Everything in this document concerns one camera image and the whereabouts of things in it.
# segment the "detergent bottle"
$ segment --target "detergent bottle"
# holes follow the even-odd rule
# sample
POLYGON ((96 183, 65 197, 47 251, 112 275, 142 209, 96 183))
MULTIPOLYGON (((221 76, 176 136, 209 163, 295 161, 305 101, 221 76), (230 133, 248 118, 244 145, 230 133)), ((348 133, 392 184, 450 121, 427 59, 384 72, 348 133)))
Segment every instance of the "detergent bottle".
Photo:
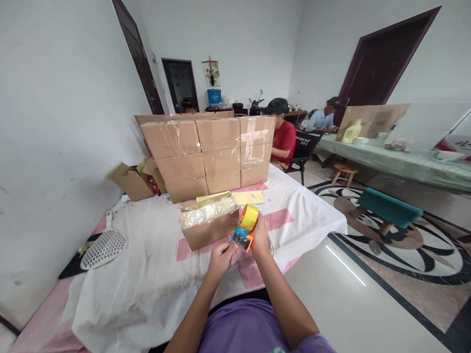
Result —
POLYGON ((355 141, 358 135, 360 135, 361 131, 362 131, 362 120, 358 119, 356 122, 353 123, 351 127, 345 130, 345 133, 343 134, 343 137, 342 137, 342 142, 353 143, 353 141, 355 141))

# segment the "sealed cardboard box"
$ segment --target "sealed cardboard box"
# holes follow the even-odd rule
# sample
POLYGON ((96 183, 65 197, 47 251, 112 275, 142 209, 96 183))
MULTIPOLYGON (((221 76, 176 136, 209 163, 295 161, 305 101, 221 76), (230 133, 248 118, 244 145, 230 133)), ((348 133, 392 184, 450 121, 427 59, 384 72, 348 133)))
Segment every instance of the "sealed cardboard box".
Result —
POLYGON ((263 145, 273 143, 276 117, 262 115, 256 117, 239 117, 240 146, 263 145))
POLYGON ((141 130, 155 159, 201 152, 194 120, 145 123, 141 130))
POLYGON ((196 128, 203 152, 229 150, 240 147, 240 120, 201 119, 196 128))
POLYGON ((240 148, 203 152, 202 155, 206 175, 208 176, 240 169, 240 148))
POLYGON ((206 175, 201 153, 156 159, 163 179, 183 181, 204 177, 206 175))
POLYGON ((154 196, 152 187, 147 182, 147 175, 140 174, 137 168, 121 163, 107 179, 114 181, 132 201, 139 201, 154 196))
POLYGON ((240 188, 240 169, 217 171, 206 176, 209 195, 240 188))
POLYGON ((165 181, 163 180, 162 174, 158 170, 157 164, 152 158, 144 158, 144 160, 137 166, 138 171, 150 175, 156 181, 159 191, 163 194, 167 193, 167 188, 165 187, 165 181))
POLYGON ((242 169, 240 171, 240 187, 258 184, 268 180, 268 167, 269 162, 266 165, 259 167, 242 169))
POLYGON ((254 168, 270 161, 272 144, 253 145, 240 148, 240 168, 254 168))
POLYGON ((170 122, 175 120, 195 120, 200 118, 233 118, 234 111, 222 111, 222 112, 204 112, 195 114, 170 114, 170 115, 134 115, 134 118, 139 126, 145 123, 162 123, 170 122))
POLYGON ((165 183, 165 186, 172 203, 194 200, 198 196, 209 195, 205 177, 184 181, 169 181, 165 183))
POLYGON ((239 207, 231 193, 185 206, 181 211, 182 233, 192 250, 233 234, 239 221, 239 207))

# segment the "scooter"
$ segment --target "scooter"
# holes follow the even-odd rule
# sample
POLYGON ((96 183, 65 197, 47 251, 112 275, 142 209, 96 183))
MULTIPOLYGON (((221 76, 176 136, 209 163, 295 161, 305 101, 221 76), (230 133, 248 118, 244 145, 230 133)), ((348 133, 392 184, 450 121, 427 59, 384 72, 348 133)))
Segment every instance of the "scooter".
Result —
POLYGON ((249 102, 252 103, 252 106, 250 107, 250 110, 249 110, 249 116, 261 115, 261 109, 259 107, 259 104, 265 100, 265 99, 262 99, 262 100, 260 99, 262 94, 263 94, 263 90, 260 90, 259 99, 257 99, 256 101, 253 101, 251 98, 249 98, 249 102))

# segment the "door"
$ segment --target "door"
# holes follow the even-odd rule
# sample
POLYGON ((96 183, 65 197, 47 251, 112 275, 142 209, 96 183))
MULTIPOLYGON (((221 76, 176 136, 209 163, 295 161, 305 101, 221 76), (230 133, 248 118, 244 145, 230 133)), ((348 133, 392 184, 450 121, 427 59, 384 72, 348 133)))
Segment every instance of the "door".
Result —
POLYGON ((191 61, 162 59, 175 113, 200 111, 191 61))
POLYGON ((151 107, 152 114, 163 114, 162 103, 158 96, 156 83, 152 76, 151 67, 149 66, 149 61, 147 60, 136 22, 134 22, 121 0, 112 1, 114 9, 116 10, 116 15, 118 16, 119 24, 121 25, 121 29, 123 30, 124 37, 126 38, 126 42, 131 52, 132 59, 134 60, 137 74, 141 79, 142 87, 144 88, 147 101, 151 107))
MULTIPOLYGON (((440 8, 360 38, 339 98, 348 105, 386 104, 440 8)), ((336 110, 340 126, 345 109, 336 110)))

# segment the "woman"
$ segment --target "woman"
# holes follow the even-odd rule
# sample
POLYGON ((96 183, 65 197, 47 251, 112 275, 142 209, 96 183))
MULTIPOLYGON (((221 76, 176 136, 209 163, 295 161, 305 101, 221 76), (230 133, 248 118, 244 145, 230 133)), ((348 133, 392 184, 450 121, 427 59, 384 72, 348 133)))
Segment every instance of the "woman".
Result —
POLYGON ((242 299, 208 317, 214 293, 237 251, 230 243, 216 246, 203 284, 165 353, 335 353, 286 282, 270 254, 267 238, 266 224, 259 214, 251 249, 271 305, 262 299, 242 299))

